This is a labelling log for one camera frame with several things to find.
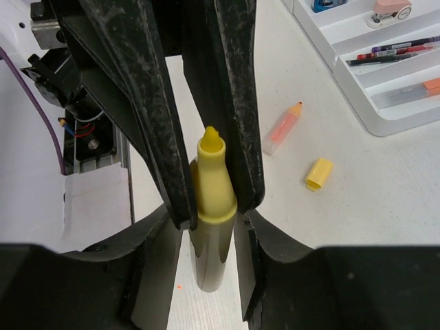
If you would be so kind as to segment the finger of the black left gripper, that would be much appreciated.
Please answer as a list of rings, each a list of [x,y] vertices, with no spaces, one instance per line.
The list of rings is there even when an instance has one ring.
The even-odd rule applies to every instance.
[[[179,230],[197,204],[150,1],[50,1],[80,82],[141,155]]]
[[[265,195],[254,72],[255,1],[183,1],[184,75],[204,126],[226,143],[239,212]]]

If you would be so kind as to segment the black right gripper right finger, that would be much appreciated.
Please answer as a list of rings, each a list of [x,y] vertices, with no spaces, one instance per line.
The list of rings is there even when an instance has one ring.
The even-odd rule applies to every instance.
[[[438,329],[439,247],[312,249],[251,210],[234,226],[250,329]]]

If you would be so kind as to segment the purple gel pen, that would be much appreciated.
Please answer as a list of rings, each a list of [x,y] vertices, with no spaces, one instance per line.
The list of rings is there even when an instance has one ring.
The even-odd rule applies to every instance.
[[[405,42],[401,42],[401,43],[393,43],[393,44],[389,44],[389,45],[381,45],[381,46],[373,47],[371,49],[371,51],[372,51],[372,53],[375,53],[375,52],[394,50],[394,49],[399,49],[399,48],[404,48],[404,47],[419,46],[419,45],[424,45],[426,43],[433,43],[433,42],[437,42],[437,41],[440,41],[440,36],[439,35],[438,36],[427,37],[427,38],[415,39],[415,40],[412,40],[412,41],[405,41]]]

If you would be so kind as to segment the yellow highlighter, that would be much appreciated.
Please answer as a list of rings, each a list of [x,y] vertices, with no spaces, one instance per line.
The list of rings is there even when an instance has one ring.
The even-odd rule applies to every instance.
[[[226,166],[226,143],[208,126],[190,163],[197,201],[197,228],[189,232],[198,287],[207,293],[223,281],[237,215],[237,198]]]

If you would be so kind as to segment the yellow eraser block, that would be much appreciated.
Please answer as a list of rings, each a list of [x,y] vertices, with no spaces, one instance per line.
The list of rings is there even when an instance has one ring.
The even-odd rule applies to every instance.
[[[325,158],[318,158],[305,178],[306,188],[313,192],[320,190],[332,170],[333,162]]]

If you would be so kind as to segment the orange capped glue stick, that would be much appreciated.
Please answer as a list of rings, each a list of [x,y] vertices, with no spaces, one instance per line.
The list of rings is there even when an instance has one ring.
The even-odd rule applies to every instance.
[[[437,95],[439,95],[439,78],[378,93],[371,99],[378,109],[385,109]]]

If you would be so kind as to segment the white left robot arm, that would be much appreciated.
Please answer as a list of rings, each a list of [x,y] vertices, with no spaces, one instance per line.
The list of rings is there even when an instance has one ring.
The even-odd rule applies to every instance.
[[[262,202],[255,1],[37,1],[30,8],[33,22],[58,29],[25,74],[80,119],[106,116],[121,130],[178,229],[195,228],[197,208],[169,56],[181,56],[203,124],[225,140],[239,211]]]

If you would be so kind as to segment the blue slime jar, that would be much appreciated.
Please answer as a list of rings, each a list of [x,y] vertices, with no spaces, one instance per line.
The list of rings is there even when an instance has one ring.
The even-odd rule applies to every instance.
[[[313,0],[311,9],[315,13],[323,12],[325,10],[333,9],[346,4],[347,0]]]

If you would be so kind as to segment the red gel pen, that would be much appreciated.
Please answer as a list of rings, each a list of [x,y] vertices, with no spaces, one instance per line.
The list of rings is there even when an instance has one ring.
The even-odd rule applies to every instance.
[[[379,52],[372,52],[368,54],[360,54],[357,56],[358,60],[363,59],[369,59],[369,58],[377,58],[377,57],[383,57],[383,56],[393,56],[393,55],[401,55],[401,54],[407,54],[412,52],[423,52],[426,50],[431,50],[433,46],[424,46],[424,45],[418,45],[413,47],[405,47],[405,48],[399,48],[399,49],[389,49]]]

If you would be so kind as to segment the pink orange highlighter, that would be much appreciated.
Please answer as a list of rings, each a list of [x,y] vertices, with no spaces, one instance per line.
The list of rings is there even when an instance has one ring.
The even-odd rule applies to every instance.
[[[295,126],[302,112],[302,102],[288,108],[277,119],[270,131],[263,139],[262,150],[268,155],[273,155],[284,142],[285,138]]]

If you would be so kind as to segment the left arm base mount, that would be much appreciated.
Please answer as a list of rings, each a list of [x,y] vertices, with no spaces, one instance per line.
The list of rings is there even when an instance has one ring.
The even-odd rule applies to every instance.
[[[67,175],[116,163],[130,167],[128,140],[105,114],[101,113],[94,121],[81,122],[66,112],[58,123],[65,130],[63,161]]]

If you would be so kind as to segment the black pen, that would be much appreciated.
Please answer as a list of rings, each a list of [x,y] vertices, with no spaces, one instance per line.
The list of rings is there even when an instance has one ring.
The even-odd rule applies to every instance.
[[[395,62],[403,61],[403,60],[413,58],[416,56],[417,56],[417,53],[408,53],[408,54],[400,54],[400,55],[380,56],[377,58],[364,58],[364,59],[347,60],[346,63],[350,67],[356,67],[356,66],[363,66],[363,65],[395,63]]]

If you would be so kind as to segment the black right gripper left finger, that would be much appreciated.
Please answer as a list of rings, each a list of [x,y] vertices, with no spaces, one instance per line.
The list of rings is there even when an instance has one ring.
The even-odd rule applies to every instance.
[[[2,329],[165,329],[182,234],[164,206],[83,251],[1,245]]]

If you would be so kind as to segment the white compartment tray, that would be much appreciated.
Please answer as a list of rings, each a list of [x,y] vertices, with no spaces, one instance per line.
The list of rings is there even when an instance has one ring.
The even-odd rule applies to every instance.
[[[314,12],[311,1],[284,1],[299,22],[351,103],[366,129],[387,136],[439,119],[439,97],[384,107],[383,98],[395,89],[422,85],[439,77],[439,44],[417,56],[394,62],[350,66],[373,47],[432,39],[439,35],[439,2],[412,1],[407,18],[371,28],[374,1],[347,1],[322,12]]]

